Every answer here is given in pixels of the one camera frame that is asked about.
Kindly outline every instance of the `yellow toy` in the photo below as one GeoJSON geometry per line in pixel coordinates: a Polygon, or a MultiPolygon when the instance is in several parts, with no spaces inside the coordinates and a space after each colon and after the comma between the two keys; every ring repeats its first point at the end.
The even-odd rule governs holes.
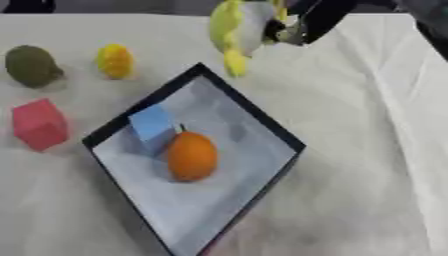
{"type": "Polygon", "coordinates": [[[209,23],[210,39],[224,54],[224,66],[231,76],[246,73],[246,59],[263,43],[266,24],[285,20],[284,0],[245,2],[226,0],[213,11],[209,23]]]}
{"type": "Polygon", "coordinates": [[[132,73],[132,55],[126,47],[119,44],[108,44],[100,49],[96,63],[112,79],[122,79],[132,73]]]}

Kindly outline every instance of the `avocado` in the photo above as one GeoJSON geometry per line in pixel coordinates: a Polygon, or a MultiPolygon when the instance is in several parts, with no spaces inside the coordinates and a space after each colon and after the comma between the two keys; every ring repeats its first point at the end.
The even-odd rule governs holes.
{"type": "Polygon", "coordinates": [[[9,75],[29,88],[44,87],[64,74],[47,51],[35,46],[11,49],[5,62],[9,75]]]}

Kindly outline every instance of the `table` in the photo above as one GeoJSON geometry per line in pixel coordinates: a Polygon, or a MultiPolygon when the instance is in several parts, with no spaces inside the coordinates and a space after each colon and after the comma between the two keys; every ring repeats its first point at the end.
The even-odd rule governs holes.
{"type": "Polygon", "coordinates": [[[211,255],[448,253],[447,64],[412,18],[349,16],[312,46],[260,49],[238,80],[206,26],[159,15],[0,17],[0,52],[41,46],[67,74],[43,91],[0,76],[2,254],[163,255],[80,140],[197,62],[309,146],[211,255]],[[136,58],[128,80],[107,81],[93,64],[113,42],[136,58]],[[42,97],[71,122],[70,141],[44,154],[12,136],[10,116],[42,97]]]}

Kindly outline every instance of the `red sponge block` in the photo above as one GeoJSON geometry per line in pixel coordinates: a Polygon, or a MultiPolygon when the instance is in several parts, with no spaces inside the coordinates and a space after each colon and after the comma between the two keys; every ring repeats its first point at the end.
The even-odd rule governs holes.
{"type": "Polygon", "coordinates": [[[48,99],[12,110],[14,135],[36,151],[62,143],[68,138],[67,122],[48,99]]]}

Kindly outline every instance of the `blue cube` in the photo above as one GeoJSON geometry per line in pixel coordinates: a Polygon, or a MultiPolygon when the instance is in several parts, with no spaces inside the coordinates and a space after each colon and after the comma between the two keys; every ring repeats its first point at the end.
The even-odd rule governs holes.
{"type": "Polygon", "coordinates": [[[151,156],[161,153],[176,135],[173,118],[158,104],[130,116],[129,120],[151,156]]]}

